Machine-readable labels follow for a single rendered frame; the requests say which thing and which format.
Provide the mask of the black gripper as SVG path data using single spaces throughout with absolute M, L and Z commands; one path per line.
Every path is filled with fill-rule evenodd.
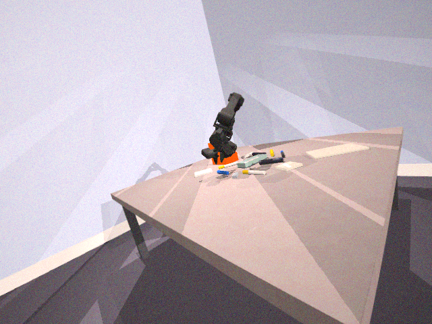
M 225 139 L 223 139 L 223 144 L 225 144 L 226 143 L 226 141 L 228 141 L 228 139 L 227 138 L 225 138 Z M 235 143 L 233 143 L 232 141 L 229 141 L 228 142 L 228 144 L 229 145 L 236 145 Z M 210 148 L 204 148 L 202 151 L 201 151 L 201 154 L 206 158 L 206 159 L 211 159 L 211 158 L 213 158 L 213 160 L 214 160 L 214 162 L 215 162 L 215 164 L 217 164 L 217 159 L 218 159 L 218 157 L 219 157 L 219 155 L 218 155 L 218 151 L 217 151 L 217 148 L 218 148 L 218 146 L 213 146 L 214 147 L 214 149 L 210 149 Z M 236 145 L 236 150 L 237 150 L 237 145 Z M 223 160 L 224 160 L 224 157 L 223 157 L 223 155 L 221 154 L 221 152 L 220 152 L 220 161 L 221 161 L 221 163 L 223 162 Z

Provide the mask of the white keyboard with letter keys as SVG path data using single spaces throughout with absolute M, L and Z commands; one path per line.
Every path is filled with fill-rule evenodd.
M 265 159 L 267 159 L 267 154 L 255 155 L 251 158 L 248 158 L 246 160 L 243 160 L 243 161 L 237 163 L 237 167 L 238 168 L 247 168 L 247 167 L 250 167 L 250 166 L 258 163 L 260 160 L 265 160 Z

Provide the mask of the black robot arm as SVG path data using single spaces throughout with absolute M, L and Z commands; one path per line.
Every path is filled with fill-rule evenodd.
M 241 94 L 230 93 L 228 98 L 229 103 L 227 107 L 222 108 L 222 110 L 217 114 L 213 127 L 215 131 L 211 134 L 209 142 L 213 146 L 218 146 L 217 151 L 221 152 L 224 158 L 231 157 L 236 153 L 236 145 L 229 145 L 228 141 L 231 140 L 233 135 L 233 125 L 235 122 L 235 114 L 243 105 L 244 98 Z M 216 122 L 219 122 L 216 123 Z M 229 137 L 229 138 L 228 138 Z M 225 144 L 223 144 L 223 139 L 227 138 Z

